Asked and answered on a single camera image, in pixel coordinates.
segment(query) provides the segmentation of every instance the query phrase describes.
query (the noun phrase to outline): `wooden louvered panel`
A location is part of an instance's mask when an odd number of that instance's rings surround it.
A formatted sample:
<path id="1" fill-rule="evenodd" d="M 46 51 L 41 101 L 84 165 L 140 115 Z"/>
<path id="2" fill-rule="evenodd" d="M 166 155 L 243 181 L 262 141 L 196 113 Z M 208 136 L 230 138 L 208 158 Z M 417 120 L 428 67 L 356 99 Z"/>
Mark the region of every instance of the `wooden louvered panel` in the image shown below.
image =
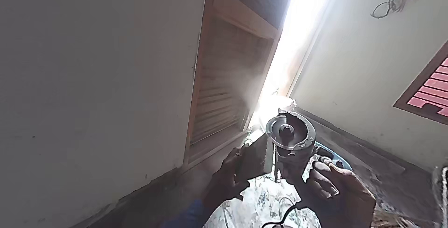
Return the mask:
<path id="1" fill-rule="evenodd" d="M 247 129 L 288 6 L 287 0 L 258 1 L 205 0 L 184 169 Z"/>
<path id="2" fill-rule="evenodd" d="M 201 69 L 201 86 L 191 143 L 233 124 L 240 127 L 249 111 L 242 99 L 261 74 L 269 41 L 215 17 Z"/>

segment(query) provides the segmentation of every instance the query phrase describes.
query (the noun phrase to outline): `grey wall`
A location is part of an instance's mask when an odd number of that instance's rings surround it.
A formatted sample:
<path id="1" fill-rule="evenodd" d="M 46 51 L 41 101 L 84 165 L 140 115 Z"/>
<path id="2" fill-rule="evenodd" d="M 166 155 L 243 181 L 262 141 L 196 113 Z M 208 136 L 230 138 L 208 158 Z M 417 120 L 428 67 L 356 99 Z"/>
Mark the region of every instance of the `grey wall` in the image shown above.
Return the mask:
<path id="1" fill-rule="evenodd" d="M 0 0 L 0 226 L 63 228 L 182 165 L 204 0 Z"/>
<path id="2" fill-rule="evenodd" d="M 336 127 L 430 170 L 448 156 L 448 126 L 392 107 L 448 40 L 447 0 L 336 0 L 291 94 Z"/>

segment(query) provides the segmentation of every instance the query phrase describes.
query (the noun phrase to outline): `bright light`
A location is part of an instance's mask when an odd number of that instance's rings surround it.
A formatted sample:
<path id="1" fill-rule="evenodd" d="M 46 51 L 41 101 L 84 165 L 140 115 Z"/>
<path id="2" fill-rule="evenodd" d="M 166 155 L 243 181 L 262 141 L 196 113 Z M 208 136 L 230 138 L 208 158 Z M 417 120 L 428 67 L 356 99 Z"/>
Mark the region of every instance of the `bright light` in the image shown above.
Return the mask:
<path id="1" fill-rule="evenodd" d="M 279 107 L 290 104 L 285 99 L 277 98 L 276 91 L 280 91 L 280 95 L 286 95 L 314 37 L 327 2 L 328 0 L 291 0 L 277 51 L 267 74 L 257 111 L 249 126 L 260 124 L 264 129 L 263 124 L 273 113 L 273 116 L 277 114 Z"/>

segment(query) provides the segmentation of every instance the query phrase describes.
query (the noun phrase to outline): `black cable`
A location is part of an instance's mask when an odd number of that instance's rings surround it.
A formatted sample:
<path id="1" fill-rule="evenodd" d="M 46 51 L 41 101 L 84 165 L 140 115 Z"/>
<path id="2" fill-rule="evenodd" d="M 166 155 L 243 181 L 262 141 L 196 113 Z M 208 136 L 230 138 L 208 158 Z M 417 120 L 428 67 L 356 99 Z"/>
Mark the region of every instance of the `black cable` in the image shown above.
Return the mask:
<path id="1" fill-rule="evenodd" d="M 288 214 L 290 212 L 292 212 L 295 208 L 296 208 L 295 204 L 293 206 L 291 206 L 290 208 L 288 208 L 283 215 L 283 219 L 280 222 L 267 222 L 263 226 L 261 226 L 261 228 L 264 228 L 266 225 L 280 225 L 283 227 L 283 223 L 285 222 L 286 218 L 288 217 Z"/>
<path id="2" fill-rule="evenodd" d="M 387 12 L 386 12 L 386 14 L 384 14 L 384 15 L 382 15 L 382 16 L 376 16 L 375 15 L 375 11 L 381 6 L 381 5 L 383 5 L 383 4 L 388 4 L 388 10 L 387 10 Z M 400 5 L 397 7 L 397 5 L 396 5 L 396 3 L 395 3 L 395 0 L 389 0 L 389 1 L 387 1 L 387 2 L 383 2 L 383 3 L 380 3 L 373 11 L 372 11 L 372 14 L 370 14 L 372 17 L 374 17 L 374 18 L 376 18 L 376 19 L 380 19 L 380 18 L 384 18 L 384 17 L 387 17 L 388 15 L 389 15 L 389 13 L 390 13 L 390 11 L 392 11 L 392 12 L 400 12 L 401 10 L 403 10 L 403 8 L 404 8 L 404 6 L 405 6 L 405 3 L 406 3 L 406 0 L 401 0 L 401 3 L 400 3 Z"/>
<path id="3" fill-rule="evenodd" d="M 379 16 L 379 17 L 376 16 L 376 15 L 375 15 L 375 11 L 376 11 L 381 5 L 386 4 L 386 3 L 388 4 L 388 10 L 387 10 L 386 14 L 384 14 L 384 15 L 382 15 L 382 16 Z M 378 6 L 372 11 L 372 14 L 370 14 L 370 15 L 371 15 L 372 17 L 376 18 L 376 19 L 380 19 L 380 18 L 387 17 L 387 16 L 389 15 L 390 10 L 392 9 L 391 3 L 393 3 L 393 0 L 389 0 L 389 1 L 387 1 L 387 2 L 383 2 L 383 3 L 378 4 Z"/>

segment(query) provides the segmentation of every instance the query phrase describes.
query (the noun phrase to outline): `human hand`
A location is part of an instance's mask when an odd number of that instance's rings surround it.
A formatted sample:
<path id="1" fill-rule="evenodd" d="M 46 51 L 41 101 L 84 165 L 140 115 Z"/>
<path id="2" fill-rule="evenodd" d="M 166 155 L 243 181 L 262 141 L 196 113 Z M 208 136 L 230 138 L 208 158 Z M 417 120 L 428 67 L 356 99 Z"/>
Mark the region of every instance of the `human hand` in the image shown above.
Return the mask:
<path id="1" fill-rule="evenodd" d="M 370 227 L 375 197 L 350 170 L 316 161 L 306 183 L 299 176 L 294 186 L 322 228 Z"/>
<path id="2" fill-rule="evenodd" d="M 224 201 L 233 198 L 243 200 L 240 193 L 250 186 L 248 181 L 235 181 L 235 171 L 240 166 L 244 154 L 242 148 L 233 148 L 224 159 L 221 168 L 213 174 L 202 202 L 210 214 Z"/>

